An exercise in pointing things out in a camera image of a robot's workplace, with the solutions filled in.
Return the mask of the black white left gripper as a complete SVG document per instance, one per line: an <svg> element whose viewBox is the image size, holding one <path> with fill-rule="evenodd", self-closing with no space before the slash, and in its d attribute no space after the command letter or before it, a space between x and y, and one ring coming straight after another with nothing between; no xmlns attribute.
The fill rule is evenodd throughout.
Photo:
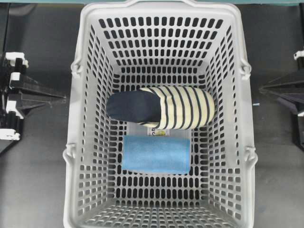
<svg viewBox="0 0 304 228"><path fill-rule="evenodd" d="M50 101L21 100L21 94L66 98L62 92L23 75L29 64L23 52L6 52L0 58L0 153L21 140L23 120L30 110L51 106ZM11 83L18 83L14 88Z"/></svg>

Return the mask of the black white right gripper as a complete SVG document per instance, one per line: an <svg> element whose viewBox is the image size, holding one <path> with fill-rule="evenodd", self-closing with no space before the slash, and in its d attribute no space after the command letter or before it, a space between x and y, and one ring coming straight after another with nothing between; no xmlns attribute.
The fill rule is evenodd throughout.
<svg viewBox="0 0 304 228"><path fill-rule="evenodd" d="M304 150L304 51L299 50L294 54L298 63L298 70L286 76L278 77L267 82L259 88L261 93L294 94L278 97L277 101L295 114L295 143Z"/></svg>

